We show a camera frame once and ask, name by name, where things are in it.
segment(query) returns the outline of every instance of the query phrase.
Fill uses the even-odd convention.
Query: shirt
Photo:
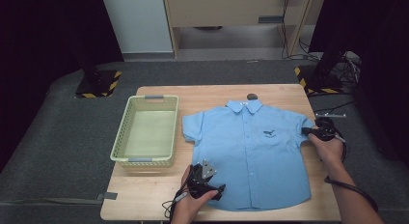
[[[301,155],[312,127],[306,116],[260,100],[233,101],[225,107],[182,117],[183,135],[194,141],[192,164],[217,170],[208,184],[226,184],[219,210],[273,210],[300,204],[311,197]]]

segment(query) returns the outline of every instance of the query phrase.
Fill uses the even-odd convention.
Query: person's left hand
[[[186,170],[184,171],[183,177],[181,178],[181,185],[184,185],[187,178],[189,177],[191,166],[187,166]],[[201,207],[208,201],[211,200],[219,191],[211,190],[205,193],[202,197],[195,199],[193,198],[189,192],[187,192],[187,196],[182,198],[180,201],[177,202],[175,207],[174,216],[172,220],[172,224],[188,224],[193,221],[193,219],[198,214],[198,211]]]

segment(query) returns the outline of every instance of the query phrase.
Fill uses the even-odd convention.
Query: tabletop
[[[314,112],[299,84],[206,85],[141,87],[137,95],[178,96],[177,140],[174,164],[165,169],[123,168],[116,163],[107,192],[117,193],[115,200],[105,199],[100,215],[104,220],[168,220],[162,204],[171,201],[180,188],[180,180],[190,164],[193,142],[186,142],[181,117],[215,106],[228,100],[246,100],[256,94],[264,105],[304,114],[314,120]],[[196,221],[340,221],[340,213],[326,173],[314,145],[305,141],[301,147],[310,180],[312,198],[285,209],[266,211],[224,211],[204,206]]]

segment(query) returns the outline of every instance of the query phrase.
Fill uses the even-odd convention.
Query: desk
[[[304,24],[316,24],[323,1],[288,0],[285,24],[289,54],[295,52]],[[164,0],[164,2],[176,56],[183,27],[282,23],[285,4],[285,0]]]
[[[107,191],[118,193],[118,197],[116,200],[104,200],[101,217],[104,220],[167,220],[162,203],[172,200],[180,188],[181,176],[190,164],[193,151],[193,143],[186,142],[182,135],[181,117],[225,105],[229,99],[245,100],[250,93],[258,95],[265,105],[292,110],[314,120],[304,89],[298,84],[141,87],[137,95],[179,97],[175,163],[171,168],[148,172],[124,169],[116,163]],[[196,221],[340,221],[332,187],[323,181],[326,173],[314,145],[304,142],[301,149],[312,191],[309,201],[286,209],[257,212],[203,207]]]

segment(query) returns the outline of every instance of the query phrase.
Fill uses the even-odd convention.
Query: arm
[[[181,184],[184,185],[184,182],[187,180],[190,172],[190,165],[186,168],[184,175],[181,179]],[[195,199],[187,193],[187,196],[181,199],[176,207],[174,212],[174,217],[172,224],[189,224],[195,219],[198,211],[201,207],[208,202],[212,197],[218,193],[217,190],[208,191],[202,197]]]
[[[355,182],[346,172],[341,161],[342,142],[338,139],[323,142],[312,134],[309,134],[309,138],[315,144],[329,178],[355,186]],[[384,223],[367,199],[359,193],[337,185],[333,185],[333,190],[340,209],[342,223]]]

